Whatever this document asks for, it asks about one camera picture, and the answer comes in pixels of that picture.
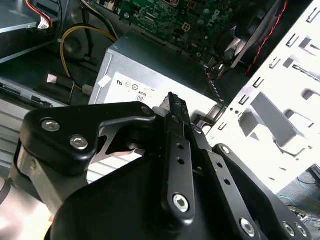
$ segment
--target screw hole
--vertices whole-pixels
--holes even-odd
[[[225,182],[225,184],[227,184],[227,185],[229,185],[229,186],[231,185],[231,182],[230,182],[228,179],[226,179],[226,178],[224,179],[224,182]]]
[[[172,116],[173,121],[175,121],[177,124],[179,123],[179,119],[176,116]]]
[[[182,146],[180,143],[177,143],[176,146],[181,150],[185,149],[184,146]]]
[[[178,163],[180,163],[181,165],[185,164],[185,161],[183,159],[181,159],[180,157],[177,157],[176,160],[178,161]]]

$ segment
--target blue wire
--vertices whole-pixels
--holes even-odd
[[[280,198],[284,198],[284,199],[288,199],[290,202],[292,202],[294,205],[296,206],[300,206],[300,207],[305,207],[304,205],[301,205],[301,204],[298,204],[296,203],[295,201],[293,201],[291,198],[287,197],[287,196],[282,196],[282,195],[276,195],[277,197],[280,197]]]
[[[312,193],[301,181],[299,181],[299,183],[300,183],[300,185],[301,185],[305,190],[307,190],[307,192],[308,192],[314,199],[318,200],[318,198],[316,198],[316,197],[313,195],[313,193]]]
[[[279,198],[288,199],[291,203],[293,203],[293,204],[296,205],[296,206],[300,206],[300,207],[309,209],[309,207],[308,207],[307,205],[298,204],[298,203],[296,203],[295,201],[293,201],[291,198],[289,198],[289,197],[287,197],[287,196],[282,196],[282,195],[276,195],[276,196],[279,197]],[[307,225],[308,223],[310,223],[310,222],[314,219],[314,217],[312,216],[312,214],[310,215],[310,218],[311,218],[311,219],[308,219],[307,221],[305,221],[304,225]]]

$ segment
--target red and black wire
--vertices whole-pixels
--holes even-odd
[[[26,5],[32,10],[34,11],[35,13],[37,13],[38,15],[40,15],[41,17],[43,17],[49,24],[49,26],[51,28],[53,28],[54,24],[53,22],[51,21],[50,17],[48,15],[46,15],[45,13],[37,10],[34,6],[31,5],[31,3],[29,2],[29,0],[25,0],[25,3]]]
[[[280,22],[280,19],[281,19],[282,15],[284,14],[284,12],[285,12],[286,9],[287,9],[287,5],[288,5],[288,0],[285,0],[284,5],[283,5],[283,8],[282,8],[282,11],[279,13],[275,24],[274,24],[273,27],[271,28],[270,33],[268,34],[268,36],[266,36],[266,37],[264,38],[264,40],[262,41],[260,47],[258,48],[258,51],[257,51],[257,53],[256,53],[256,55],[255,55],[255,57],[254,57],[254,59],[253,59],[253,62],[250,64],[250,66],[248,67],[248,69],[247,69],[246,72],[244,73],[245,76],[247,76],[247,74],[251,71],[251,68],[253,67],[253,65],[257,62],[257,59],[258,59],[258,57],[259,57],[259,55],[260,55],[260,53],[261,53],[261,50],[262,50],[263,46],[266,44],[266,42],[268,41],[268,39],[269,39],[269,38],[272,36],[272,34],[274,33],[277,25],[278,25],[279,22]]]

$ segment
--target capacitor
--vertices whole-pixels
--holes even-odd
[[[198,25],[199,26],[205,25],[205,21],[203,21],[202,19],[198,20]]]
[[[203,14],[209,15],[210,14],[210,9],[206,8],[205,10],[203,10]]]

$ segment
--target black metal bracket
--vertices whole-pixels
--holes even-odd
[[[211,219],[219,221],[211,209],[216,206],[221,209],[223,219],[223,223],[216,223],[223,227],[219,239],[311,239],[303,223],[227,146],[219,144],[212,150],[201,129],[191,124],[185,101],[169,93],[168,105],[170,112],[164,118],[140,102],[62,107],[27,114],[20,133],[22,145],[17,151],[17,167],[41,191],[42,200],[54,199],[50,202],[51,209],[54,213],[59,209],[56,219],[61,223],[54,224],[52,236],[74,239],[78,235],[74,232],[84,231],[82,227],[65,231],[66,222],[83,224],[87,218],[82,214],[84,210],[88,215],[98,216],[97,220],[86,220],[90,225],[89,232],[84,231],[87,238],[105,232],[107,226],[101,219],[112,226],[122,225],[130,211],[134,216],[139,215],[139,219],[131,221],[136,227],[128,228],[128,236],[135,234],[140,239],[150,239],[150,234],[160,229],[159,234],[170,235],[161,239],[176,239],[173,236],[178,234],[183,239],[194,239],[192,234],[202,234],[205,230],[203,239],[208,239],[213,234]],[[123,130],[134,137],[128,140],[124,134],[119,138]],[[117,145],[114,151],[128,141],[133,146],[142,146],[143,140],[152,144],[145,147],[142,158],[87,185],[86,171],[97,153],[101,135],[108,138],[105,151],[113,149],[113,143]],[[160,189],[155,187],[158,175],[161,175]],[[150,187],[146,181],[153,180],[155,184]],[[105,204],[105,200],[112,205],[95,206],[98,202]],[[163,224],[158,226],[158,221],[149,225],[158,209],[162,214],[160,219],[166,223],[164,228]],[[116,215],[114,219],[106,219],[105,214],[111,212]],[[55,229],[67,233],[67,238],[61,238]]]
[[[164,170],[161,205],[176,228],[193,223],[196,216],[191,148],[185,139],[185,122],[190,123],[187,105],[177,95],[168,95],[170,113],[164,120]]]
[[[200,128],[190,125],[188,132],[191,138],[192,159],[198,160],[197,166],[202,169],[210,183],[210,191],[215,191],[216,197],[222,202],[230,224],[229,234],[234,239],[266,240],[267,237],[252,219],[224,159],[211,151]]]
[[[50,167],[78,175],[88,169],[97,153],[101,129],[147,126],[155,119],[155,113],[140,102],[35,110],[24,118],[20,141],[29,154]],[[72,138],[83,146],[72,146]]]
[[[213,152],[219,154],[233,176],[246,206],[254,213],[268,239],[311,239],[306,226],[267,188],[257,176],[224,144],[218,144]]]

